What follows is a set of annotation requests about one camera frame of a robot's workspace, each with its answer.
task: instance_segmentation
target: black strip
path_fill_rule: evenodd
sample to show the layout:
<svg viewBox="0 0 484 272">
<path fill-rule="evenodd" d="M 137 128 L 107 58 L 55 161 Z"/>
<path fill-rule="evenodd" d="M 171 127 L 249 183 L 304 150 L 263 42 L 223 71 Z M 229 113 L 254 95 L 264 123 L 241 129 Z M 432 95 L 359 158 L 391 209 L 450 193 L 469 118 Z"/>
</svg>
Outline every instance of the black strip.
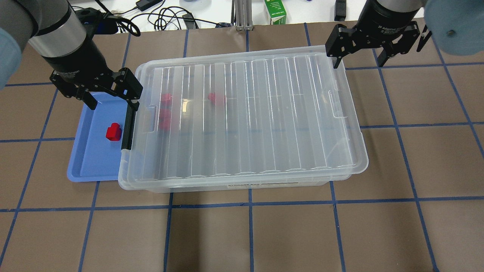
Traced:
<svg viewBox="0 0 484 272">
<path fill-rule="evenodd" d="M 48 27 L 46 27 L 44 29 L 39 30 L 39 32 L 37 33 L 37 36 L 42 36 L 42 35 L 45 35 L 47 33 L 51 33 L 52 31 L 60 28 L 63 24 L 65 24 L 65 22 L 67 22 L 67 20 L 71 16 L 71 13 L 72 13 L 71 7 L 70 6 L 67 6 L 67 12 L 66 12 L 66 14 L 64 14 L 64 16 L 59 21 L 57 21 L 56 23 L 54 23 L 53 25 L 48 26 Z"/>
<path fill-rule="evenodd" d="M 121 149 L 131 150 L 133 144 L 133 133 L 135 131 L 136 111 L 128 105 L 126 109 L 126 119 L 124 120 L 124 129 L 122 132 Z"/>
<path fill-rule="evenodd" d="M 22 3 L 20 3 L 17 0 L 14 0 L 14 2 L 17 3 L 19 6 L 21 6 L 24 9 L 24 11 L 27 13 L 27 15 L 30 17 L 32 21 L 32 26 L 33 26 L 32 34 L 30 35 L 30 37 L 35 36 L 37 31 L 39 31 L 39 24 L 37 23 L 37 20 L 34 18 L 32 13 L 30 13 L 30 11 L 24 5 L 22 5 Z"/>
</svg>

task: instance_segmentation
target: clear plastic container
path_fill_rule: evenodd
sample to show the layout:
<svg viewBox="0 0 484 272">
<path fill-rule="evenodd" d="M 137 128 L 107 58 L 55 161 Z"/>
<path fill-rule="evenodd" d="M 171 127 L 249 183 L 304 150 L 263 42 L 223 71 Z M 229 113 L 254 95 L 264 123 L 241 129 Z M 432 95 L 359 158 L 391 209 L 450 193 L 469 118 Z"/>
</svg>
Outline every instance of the clear plastic container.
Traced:
<svg viewBox="0 0 484 272">
<path fill-rule="evenodd" d="M 136 76 L 124 189 L 322 185 L 368 166 L 344 65 L 324 46 L 155 60 Z"/>
</svg>

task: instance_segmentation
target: black ring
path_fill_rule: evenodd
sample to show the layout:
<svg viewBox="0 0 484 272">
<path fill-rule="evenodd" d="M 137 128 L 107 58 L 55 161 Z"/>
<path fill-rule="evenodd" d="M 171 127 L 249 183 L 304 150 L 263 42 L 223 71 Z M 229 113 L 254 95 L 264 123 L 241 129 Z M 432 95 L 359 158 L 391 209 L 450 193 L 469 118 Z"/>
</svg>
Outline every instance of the black ring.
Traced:
<svg viewBox="0 0 484 272">
<path fill-rule="evenodd" d="M 59 21 L 57 21 L 55 24 L 39 30 L 39 32 L 37 33 L 37 36 L 42 36 L 42 35 L 45 35 L 47 33 L 51 33 L 52 31 L 60 28 L 63 24 L 65 24 L 65 22 L 67 22 L 67 20 L 69 20 L 71 13 L 72 13 L 71 7 L 67 6 L 66 14 L 64 14 L 64 16 Z"/>
<path fill-rule="evenodd" d="M 39 30 L 39 24 L 37 23 L 37 20 L 34 18 L 32 13 L 30 13 L 30 11 L 24 5 L 22 5 L 22 3 L 20 3 L 17 0 L 14 0 L 14 2 L 17 3 L 19 6 L 21 6 L 24 9 L 24 11 L 27 13 L 27 15 L 30 17 L 30 19 L 32 20 L 33 30 L 32 30 L 32 35 L 30 37 L 35 36 L 37 31 Z"/>
</svg>

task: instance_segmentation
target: tiled surface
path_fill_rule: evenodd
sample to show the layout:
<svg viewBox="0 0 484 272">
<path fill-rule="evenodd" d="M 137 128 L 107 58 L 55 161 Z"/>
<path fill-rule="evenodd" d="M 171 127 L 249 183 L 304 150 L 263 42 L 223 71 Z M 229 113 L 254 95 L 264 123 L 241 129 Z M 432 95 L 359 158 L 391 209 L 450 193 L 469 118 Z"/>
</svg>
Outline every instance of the tiled surface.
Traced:
<svg viewBox="0 0 484 272">
<path fill-rule="evenodd" d="M 441 271 L 484 267 L 484 201 L 423 202 L 428 235 Z"/>
<path fill-rule="evenodd" d="M 233 29 L 96 42 L 111 69 L 125 62 L 135 70 L 150 60 L 247 45 L 321 45 L 333 25 L 256 26 L 248 43 L 246 33 Z M 456 64 L 442 63 L 439 53 Z M 484 68 L 473 63 L 479 61 L 482 53 L 450 57 L 432 43 L 381 69 L 373 50 L 345 57 L 370 159 L 364 173 L 346 181 L 154 194 L 124 191 L 115 181 L 67 180 L 82 104 L 59 93 L 53 101 L 52 85 L 32 84 L 47 82 L 51 68 L 27 47 L 9 82 L 27 86 L 0 91 L 0 270 L 480 271 Z"/>
</svg>

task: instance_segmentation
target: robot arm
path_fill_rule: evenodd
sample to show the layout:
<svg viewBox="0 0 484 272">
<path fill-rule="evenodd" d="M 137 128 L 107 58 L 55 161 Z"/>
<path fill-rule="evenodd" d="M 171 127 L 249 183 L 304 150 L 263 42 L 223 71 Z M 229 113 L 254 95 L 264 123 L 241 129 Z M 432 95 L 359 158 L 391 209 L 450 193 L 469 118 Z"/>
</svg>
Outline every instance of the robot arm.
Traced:
<svg viewBox="0 0 484 272">
<path fill-rule="evenodd" d="M 396 54 L 407 54 L 420 30 L 412 21 L 425 8 L 427 31 L 419 41 L 420 51 L 433 34 L 435 42 L 453 55 L 472 55 L 484 50 L 484 2 L 481 0 L 367 0 L 357 24 L 337 24 L 326 42 L 326 53 L 337 68 L 341 59 L 363 48 L 382 47 L 378 66 Z"/>
<path fill-rule="evenodd" d="M 104 91 L 137 110 L 139 104 L 133 100 L 141 96 L 141 84 L 128 68 L 113 72 L 107 67 L 92 41 L 95 29 L 81 24 L 67 0 L 7 0 L 0 2 L 0 10 L 6 11 L 0 16 L 0 41 L 6 41 L 7 49 L 0 50 L 7 67 L 0 69 L 0 87 L 18 68 L 28 40 L 54 68 L 50 80 L 65 97 L 76 97 L 95 109 L 97 101 L 90 91 Z"/>
</svg>

